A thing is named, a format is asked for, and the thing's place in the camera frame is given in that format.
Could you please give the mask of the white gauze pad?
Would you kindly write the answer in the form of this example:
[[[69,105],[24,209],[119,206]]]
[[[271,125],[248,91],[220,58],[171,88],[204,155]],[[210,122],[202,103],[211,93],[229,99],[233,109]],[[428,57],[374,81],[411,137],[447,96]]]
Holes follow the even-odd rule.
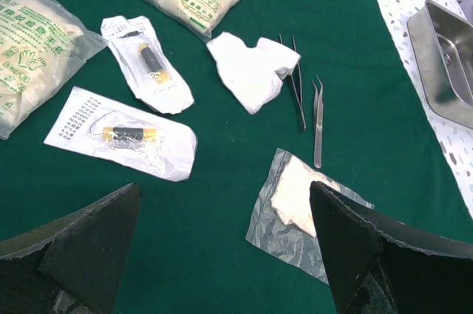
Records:
[[[247,47],[228,32],[210,40],[206,47],[221,81],[250,115],[279,95],[283,80],[301,58],[295,50],[268,38],[261,37],[255,47]]]

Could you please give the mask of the thin dark tweezers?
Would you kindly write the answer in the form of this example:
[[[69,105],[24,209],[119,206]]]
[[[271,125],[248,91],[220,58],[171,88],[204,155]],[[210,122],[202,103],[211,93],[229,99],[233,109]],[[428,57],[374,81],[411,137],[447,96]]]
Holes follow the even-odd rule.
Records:
[[[296,64],[294,71],[288,76],[290,78],[294,98],[296,99],[300,129],[302,132],[305,132],[307,124],[304,116],[302,72],[299,62]]]

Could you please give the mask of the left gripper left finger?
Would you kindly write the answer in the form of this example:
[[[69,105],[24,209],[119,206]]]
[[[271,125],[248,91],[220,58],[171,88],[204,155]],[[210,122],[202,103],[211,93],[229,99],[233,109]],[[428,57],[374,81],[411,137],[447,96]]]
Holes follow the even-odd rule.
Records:
[[[140,214],[130,183],[1,242],[2,313],[111,313]]]

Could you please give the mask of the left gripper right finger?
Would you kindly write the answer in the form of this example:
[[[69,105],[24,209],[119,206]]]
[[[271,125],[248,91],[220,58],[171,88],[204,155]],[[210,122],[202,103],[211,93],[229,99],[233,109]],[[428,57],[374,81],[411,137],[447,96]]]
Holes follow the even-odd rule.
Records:
[[[310,207],[337,313],[471,313],[472,245],[310,185]]]

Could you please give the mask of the curved steel tweezers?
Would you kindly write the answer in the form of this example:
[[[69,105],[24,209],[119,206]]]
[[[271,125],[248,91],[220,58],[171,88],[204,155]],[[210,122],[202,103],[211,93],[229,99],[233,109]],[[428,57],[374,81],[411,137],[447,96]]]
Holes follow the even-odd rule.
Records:
[[[314,146],[313,146],[313,164],[316,168],[322,166],[322,140],[323,140],[323,120],[324,120],[324,86],[321,79],[317,77],[319,86],[312,81],[314,88],[313,99],[313,130],[314,130]]]

